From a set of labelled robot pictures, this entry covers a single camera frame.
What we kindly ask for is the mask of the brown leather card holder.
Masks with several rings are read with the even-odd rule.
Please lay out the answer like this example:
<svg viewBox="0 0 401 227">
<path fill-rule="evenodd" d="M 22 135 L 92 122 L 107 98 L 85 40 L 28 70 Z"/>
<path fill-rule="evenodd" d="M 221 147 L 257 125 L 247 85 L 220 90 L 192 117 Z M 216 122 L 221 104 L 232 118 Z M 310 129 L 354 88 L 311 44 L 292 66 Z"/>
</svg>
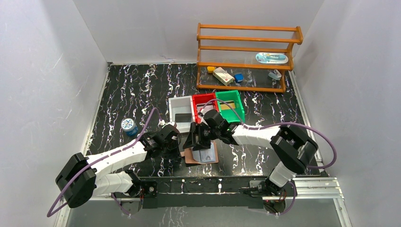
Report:
<svg viewBox="0 0 401 227">
<path fill-rule="evenodd" d="M 205 165 L 218 163 L 216 142 L 213 140 L 209 149 L 192 150 L 187 148 L 180 152 L 187 165 Z"/>
</svg>

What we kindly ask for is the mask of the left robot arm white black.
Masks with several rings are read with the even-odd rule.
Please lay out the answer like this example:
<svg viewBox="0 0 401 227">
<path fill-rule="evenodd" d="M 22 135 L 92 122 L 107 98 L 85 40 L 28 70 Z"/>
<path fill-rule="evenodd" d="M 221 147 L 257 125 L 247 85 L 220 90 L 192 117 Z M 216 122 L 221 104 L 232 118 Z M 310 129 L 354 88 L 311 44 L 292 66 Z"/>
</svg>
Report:
<svg viewBox="0 0 401 227">
<path fill-rule="evenodd" d="M 121 192 L 139 195 L 141 184 L 130 171 L 115 171 L 133 163 L 166 154 L 177 143 L 179 130 L 175 122 L 165 124 L 155 133 L 145 132 L 139 141 L 103 152 L 83 156 L 76 153 L 57 175 L 55 182 L 70 208 L 77 208 L 92 196 Z"/>
</svg>

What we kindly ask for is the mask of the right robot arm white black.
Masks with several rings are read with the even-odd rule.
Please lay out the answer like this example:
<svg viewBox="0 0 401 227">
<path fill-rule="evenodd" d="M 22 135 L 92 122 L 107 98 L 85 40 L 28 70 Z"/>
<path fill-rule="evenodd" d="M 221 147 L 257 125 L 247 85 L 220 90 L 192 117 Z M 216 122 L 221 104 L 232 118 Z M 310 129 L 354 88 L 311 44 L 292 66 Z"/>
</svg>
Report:
<svg viewBox="0 0 401 227">
<path fill-rule="evenodd" d="M 202 117 L 201 123 L 191 123 L 184 149 L 209 149 L 213 140 L 220 140 L 228 145 L 270 148 L 279 157 L 280 162 L 265 181 L 252 182 L 242 190 L 253 197 L 280 195 L 288 182 L 306 171 L 318 150 L 317 143 L 292 123 L 267 128 L 248 126 L 240 122 L 228 122 L 216 110 L 209 110 Z"/>
</svg>

